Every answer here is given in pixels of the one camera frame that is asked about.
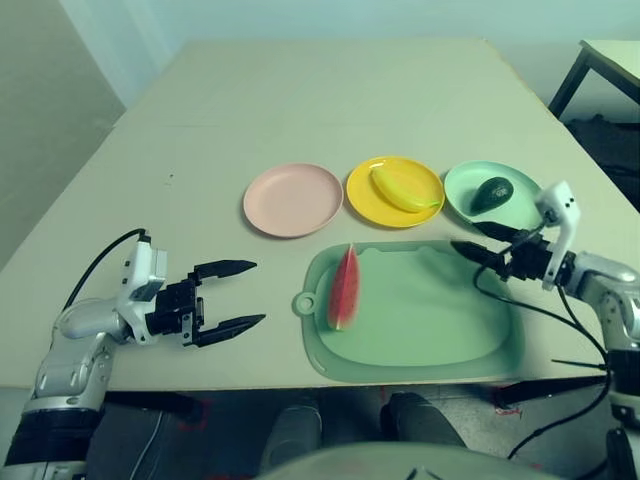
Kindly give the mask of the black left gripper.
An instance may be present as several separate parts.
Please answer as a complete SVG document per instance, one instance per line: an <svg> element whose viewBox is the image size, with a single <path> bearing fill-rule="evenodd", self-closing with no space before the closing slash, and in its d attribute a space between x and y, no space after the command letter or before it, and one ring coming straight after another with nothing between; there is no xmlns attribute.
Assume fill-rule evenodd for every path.
<svg viewBox="0 0 640 480"><path fill-rule="evenodd" d="M200 331L204 324L204 302L197 287L207 278L226 278L257 266L248 260L218 260L196 265L180 282L167 285L155 296L155 310L145 315L150 335L176 334L184 346L202 348L231 340L266 318L265 314L237 317L220 322L216 328Z"/></svg>

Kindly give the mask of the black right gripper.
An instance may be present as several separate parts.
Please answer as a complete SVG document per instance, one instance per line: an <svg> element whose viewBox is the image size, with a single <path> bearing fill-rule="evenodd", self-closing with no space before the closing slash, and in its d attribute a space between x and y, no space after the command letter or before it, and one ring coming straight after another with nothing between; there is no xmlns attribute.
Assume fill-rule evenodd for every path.
<svg viewBox="0 0 640 480"><path fill-rule="evenodd" d="M519 280L542 280L552 253L549 241L540 233L522 230L492 221L474 222L473 227L484 236L500 242L507 242L512 249L508 262L503 256L486 247L470 241L451 241L451 247L467 260L487 268L498 268L497 274L503 281L510 277Z"/></svg>

